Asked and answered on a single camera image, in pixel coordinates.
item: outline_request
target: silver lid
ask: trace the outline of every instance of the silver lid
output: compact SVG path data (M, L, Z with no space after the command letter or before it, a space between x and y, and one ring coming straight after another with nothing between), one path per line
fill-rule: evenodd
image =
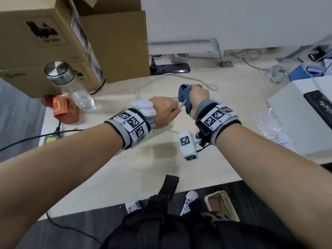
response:
M45 66L45 74L49 80L56 85L64 85L69 83L75 77L72 67L66 62L55 61Z

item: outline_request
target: shoe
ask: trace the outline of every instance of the shoe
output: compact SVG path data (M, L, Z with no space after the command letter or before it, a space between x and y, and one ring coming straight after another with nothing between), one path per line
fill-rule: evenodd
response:
M129 214L129 213L132 213L135 210L141 210L142 207L141 207L139 201L136 201L136 202L126 203L126 209L127 209L128 214Z
M195 199L198 198L198 193L196 191L189 191L186 195L185 205L180 213L180 216L190 212L189 204L192 203Z

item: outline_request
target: water bottle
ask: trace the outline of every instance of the water bottle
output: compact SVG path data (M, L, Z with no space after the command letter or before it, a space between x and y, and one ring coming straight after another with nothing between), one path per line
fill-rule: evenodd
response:
M61 92L80 109L90 110L95 106L95 100L84 88L73 68L66 62L55 61L47 64L45 74Z

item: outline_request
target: orange box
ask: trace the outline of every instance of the orange box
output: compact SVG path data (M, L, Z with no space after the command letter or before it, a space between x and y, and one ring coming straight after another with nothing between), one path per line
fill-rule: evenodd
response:
M78 107L64 95L53 98L53 115L64 124L80 120Z

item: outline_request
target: black backpack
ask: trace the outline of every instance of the black backpack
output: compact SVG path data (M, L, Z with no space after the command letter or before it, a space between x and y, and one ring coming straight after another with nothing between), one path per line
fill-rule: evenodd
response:
M303 248L271 231L234 221L211 222L198 211L183 216L167 213L179 178L167 175L144 210L128 214L101 249L243 249Z

